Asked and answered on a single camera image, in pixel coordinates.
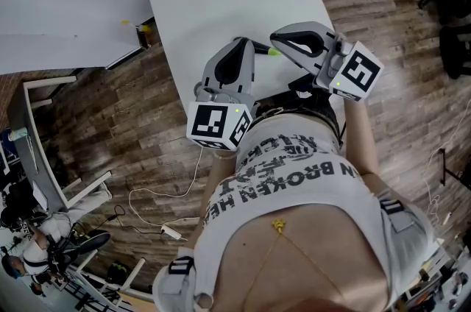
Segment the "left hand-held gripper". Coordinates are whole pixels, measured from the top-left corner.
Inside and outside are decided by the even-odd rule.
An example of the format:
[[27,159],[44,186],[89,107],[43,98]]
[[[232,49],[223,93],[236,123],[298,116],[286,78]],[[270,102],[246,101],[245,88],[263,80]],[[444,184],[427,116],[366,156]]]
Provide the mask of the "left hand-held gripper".
[[235,151],[256,111],[251,94],[255,78],[255,48],[238,38],[206,63],[188,106],[186,137],[207,149]]

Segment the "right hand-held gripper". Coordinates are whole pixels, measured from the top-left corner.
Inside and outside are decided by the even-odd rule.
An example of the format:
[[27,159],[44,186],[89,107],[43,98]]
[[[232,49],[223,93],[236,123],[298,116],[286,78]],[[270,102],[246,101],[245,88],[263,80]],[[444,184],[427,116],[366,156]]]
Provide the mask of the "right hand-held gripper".
[[345,99],[364,100],[383,71],[383,64],[364,44],[316,21],[284,26],[270,35],[272,45],[313,76],[311,84]]

